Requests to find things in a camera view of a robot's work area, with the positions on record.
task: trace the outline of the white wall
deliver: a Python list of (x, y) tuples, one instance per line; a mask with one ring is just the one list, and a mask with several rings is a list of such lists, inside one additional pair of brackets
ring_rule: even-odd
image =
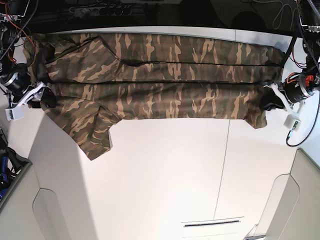
[(290, 176), (265, 240), (320, 239), (320, 169), (298, 150)]
[(1, 240), (45, 240), (33, 213), (39, 185), (30, 166), (0, 211)]

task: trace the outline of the red wire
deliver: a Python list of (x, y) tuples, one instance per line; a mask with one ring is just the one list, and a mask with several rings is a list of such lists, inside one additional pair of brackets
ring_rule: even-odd
[(7, 55), (8, 55), (8, 59), (9, 59), (11, 62), (17, 64), (17, 60), (15, 60), (13, 57), (11, 57), (11, 56), (9, 55), (9, 52), (7, 53)]
[[(29, 37), (29, 35), (26, 34), (26, 32), (25, 32), (23, 29), (21, 29), (19, 26), (15, 25), (15, 24), (10, 20), (10, 17), (9, 17), (9, 15), (8, 15), (8, 4), (7, 4), (7, 3), (5, 3), (5, 7), (4, 7), (4, 8), (5, 8), (5, 15), (6, 15), (6, 17), (8, 18), (9, 22), (10, 22), (15, 28), (17, 28), (17, 29), (19, 29), (19, 30), (21, 30), (21, 31), (23, 32), (23, 34), (26, 36), (26, 38), (27, 38), (27, 39), (30, 41), (30, 43), (32, 44), (32, 46), (33, 46), (33, 48), (34, 48), (34, 52), (36, 52), (36, 45), (35, 45), (34, 41), (32, 41), (31, 37)], [(34, 57), (32, 63), (30, 64), (30, 66), (32, 66), (32, 65), (35, 63), (35, 61), (36, 61), (36, 58)]]
[(300, 69), (305, 69), (305, 67), (302, 67), (302, 66), (298, 65), (298, 64), (292, 59), (291, 55), (289, 56), (289, 58), (291, 59), (292, 62), (294, 62), (294, 64), (295, 64), (298, 68), (300, 68)]
[(286, 78), (286, 83), (287, 83), (287, 84), (290, 84), (290, 83), (296, 81), (295, 79), (290, 79), (290, 81), (289, 81), (289, 78), (290, 78), (291, 76), (295, 75), (295, 74), (296, 74), (296, 73), (293, 72), (293, 73), (291, 73), (291, 74)]
[(295, 59), (295, 55), (294, 55), (294, 46), (292, 46), (292, 58), (293, 58), (293, 61), (294, 63), (300, 67), (300, 68), (305, 68), (305, 66), (303, 65), (306, 65), (306, 63), (301, 63), (301, 62), (297, 62), (296, 59)]

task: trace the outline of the air vent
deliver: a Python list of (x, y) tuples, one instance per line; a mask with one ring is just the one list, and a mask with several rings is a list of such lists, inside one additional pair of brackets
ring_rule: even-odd
[(186, 224), (184, 227), (196, 227), (196, 226), (212, 226), (212, 225), (219, 225), (219, 224), (233, 224), (233, 223), (240, 223), (240, 220), (234, 221), (222, 221), (222, 222), (210, 222), (210, 223), (196, 223), (196, 224)]
[(211, 221), (182, 222), (182, 237), (196, 238), (204, 236), (235, 234), (239, 231), (243, 219), (243, 217), (237, 217)]

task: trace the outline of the camouflage garment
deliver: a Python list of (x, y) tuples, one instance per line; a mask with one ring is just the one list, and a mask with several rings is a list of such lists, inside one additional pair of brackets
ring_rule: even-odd
[[(122, 119), (243, 119), (266, 126), (262, 83), (281, 80), (283, 53), (201, 37), (133, 33), (32, 36), (33, 81), (49, 76), (56, 108), (42, 106), (89, 159), (110, 150)], [(28, 62), (34, 49), (24, 45)]]

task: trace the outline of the orange cable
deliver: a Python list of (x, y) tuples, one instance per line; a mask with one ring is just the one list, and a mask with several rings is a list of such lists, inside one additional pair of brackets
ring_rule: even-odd
[(291, 81), (289, 81), (289, 78), (290, 78), (291, 76), (295, 75), (295, 74), (296, 74), (296, 73), (293, 72), (293, 73), (291, 73), (291, 74), (286, 78), (286, 83), (287, 83), (287, 84), (290, 84), (290, 83), (293, 83), (294, 81), (296, 81), (295, 79), (290, 79)]
[(296, 59), (295, 59), (295, 55), (294, 55), (294, 46), (292, 46), (292, 58), (293, 58), (293, 61), (298, 64), (298, 66), (300, 66), (301, 68), (304, 68), (304, 66), (301, 66), (301, 65), (306, 65), (306, 63), (301, 63), (301, 62), (297, 62)]
[[(27, 39), (30, 41), (30, 43), (32, 44), (32, 46), (33, 46), (33, 48), (34, 48), (34, 52), (36, 52), (36, 45), (35, 45), (35, 43), (32, 41), (31, 37), (29, 37), (29, 35), (26, 34), (26, 32), (25, 32), (23, 29), (21, 29), (19, 26), (17, 26), (16, 24), (14, 24), (14, 23), (10, 20), (10, 17), (9, 17), (9, 15), (8, 15), (8, 4), (7, 4), (7, 3), (5, 3), (5, 15), (6, 15), (6, 17), (8, 18), (9, 22), (10, 22), (15, 28), (17, 28), (17, 29), (19, 29), (19, 30), (21, 30), (21, 31), (23, 32), (23, 34), (26, 36), (26, 38), (27, 38)], [(36, 61), (36, 58), (33, 57), (33, 61), (32, 61), (32, 63), (30, 64), (30, 66), (32, 66), (32, 65), (35, 63), (35, 61)]]
[(9, 52), (7, 53), (8, 59), (13, 62), (14, 64), (17, 64), (17, 60), (15, 60), (13, 57), (10, 56)]

